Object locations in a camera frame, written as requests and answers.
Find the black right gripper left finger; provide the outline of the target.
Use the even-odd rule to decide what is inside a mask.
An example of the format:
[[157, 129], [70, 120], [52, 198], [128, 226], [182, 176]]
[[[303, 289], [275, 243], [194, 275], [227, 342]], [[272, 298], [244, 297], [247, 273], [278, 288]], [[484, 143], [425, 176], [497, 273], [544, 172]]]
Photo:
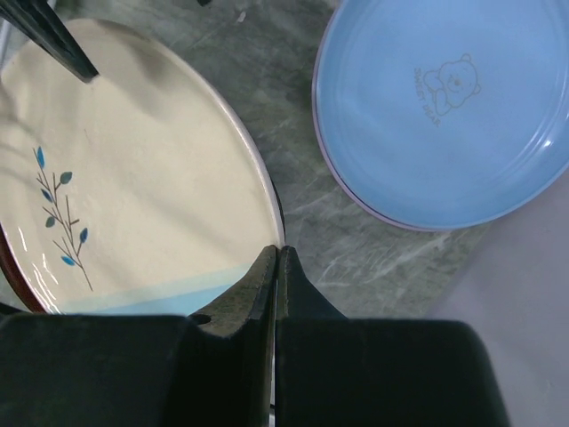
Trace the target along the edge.
[[277, 258], [186, 317], [3, 306], [2, 425], [268, 425]]

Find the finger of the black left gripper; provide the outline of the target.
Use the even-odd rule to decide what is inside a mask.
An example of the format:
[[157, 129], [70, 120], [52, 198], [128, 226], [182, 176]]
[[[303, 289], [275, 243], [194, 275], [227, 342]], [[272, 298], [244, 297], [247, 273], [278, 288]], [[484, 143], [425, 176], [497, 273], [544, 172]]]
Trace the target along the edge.
[[99, 74], [47, 1], [1, 0], [1, 17], [84, 83]]

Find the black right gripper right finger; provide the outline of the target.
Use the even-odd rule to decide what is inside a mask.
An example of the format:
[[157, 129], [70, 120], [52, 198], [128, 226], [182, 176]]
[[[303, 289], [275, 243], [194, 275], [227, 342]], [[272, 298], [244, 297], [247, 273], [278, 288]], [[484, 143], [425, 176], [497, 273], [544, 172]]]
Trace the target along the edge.
[[506, 426], [486, 348], [466, 323], [347, 318], [279, 256], [276, 424]]

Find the dark red plate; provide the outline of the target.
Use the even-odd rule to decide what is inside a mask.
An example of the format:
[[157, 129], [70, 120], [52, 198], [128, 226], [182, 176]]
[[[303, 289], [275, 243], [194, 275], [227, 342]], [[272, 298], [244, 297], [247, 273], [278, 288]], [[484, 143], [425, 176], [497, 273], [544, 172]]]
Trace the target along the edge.
[[27, 309], [36, 313], [46, 313], [21, 273], [3, 230], [1, 230], [1, 270], [9, 286]]

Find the beige blue leaf plate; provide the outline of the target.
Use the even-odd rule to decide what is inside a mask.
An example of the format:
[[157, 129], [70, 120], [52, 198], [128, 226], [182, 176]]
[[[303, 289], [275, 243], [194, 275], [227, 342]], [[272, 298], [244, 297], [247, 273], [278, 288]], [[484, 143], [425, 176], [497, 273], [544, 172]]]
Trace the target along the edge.
[[2, 69], [1, 230], [46, 313], [188, 315], [284, 244], [267, 168], [166, 46], [106, 20], [67, 29], [90, 83], [32, 42]]

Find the light blue plate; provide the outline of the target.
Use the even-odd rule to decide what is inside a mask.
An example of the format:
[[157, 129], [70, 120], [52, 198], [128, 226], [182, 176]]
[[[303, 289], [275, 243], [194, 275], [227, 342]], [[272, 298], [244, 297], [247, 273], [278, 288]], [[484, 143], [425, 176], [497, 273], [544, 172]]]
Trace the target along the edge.
[[565, 1], [344, 1], [317, 61], [326, 150], [379, 214], [467, 228], [567, 170]]

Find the lilac purple plate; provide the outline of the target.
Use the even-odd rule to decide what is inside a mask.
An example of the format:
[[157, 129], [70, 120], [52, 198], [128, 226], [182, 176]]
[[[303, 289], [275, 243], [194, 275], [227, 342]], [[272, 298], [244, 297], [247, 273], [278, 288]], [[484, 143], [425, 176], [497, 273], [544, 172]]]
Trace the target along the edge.
[[317, 142], [318, 142], [318, 146], [319, 149], [321, 151], [321, 154], [323, 156], [323, 159], [326, 163], [326, 166], [328, 167], [330, 173], [332, 174], [334, 180], [336, 181], [336, 183], [341, 187], [341, 189], [343, 190], [343, 192], [361, 209], [363, 209], [367, 214], [370, 214], [372, 217], [374, 217], [377, 220], [380, 220], [381, 222], [385, 222], [389, 225], [395, 226], [399, 229], [403, 229], [403, 230], [411, 230], [411, 231], [418, 231], [418, 232], [440, 232], [440, 230], [437, 229], [430, 229], [430, 228], [424, 228], [424, 227], [418, 227], [418, 226], [413, 226], [413, 225], [409, 225], [403, 222], [398, 222], [392, 218], [389, 218], [386, 215], [383, 215], [381, 213], [377, 213], [376, 211], [374, 211], [373, 209], [371, 209], [369, 206], [367, 206], [366, 204], [364, 204], [354, 193], [351, 189], [349, 189], [349, 187], [346, 185], [346, 183], [343, 181], [343, 179], [340, 177], [340, 175], [338, 174], [338, 172], [336, 171], [333, 162], [326, 150], [325, 147], [325, 141], [324, 141], [324, 136], [322, 134], [321, 131], [321, 126], [318, 122], [318, 113], [317, 113], [317, 74], [318, 74], [318, 70], [319, 70], [319, 61], [317, 61], [315, 63], [315, 67], [313, 70], [313, 76], [312, 76], [312, 83], [311, 83], [311, 112], [312, 112], [312, 119], [313, 119], [313, 125], [315, 128], [315, 133], [316, 133], [316, 137], [317, 137]]

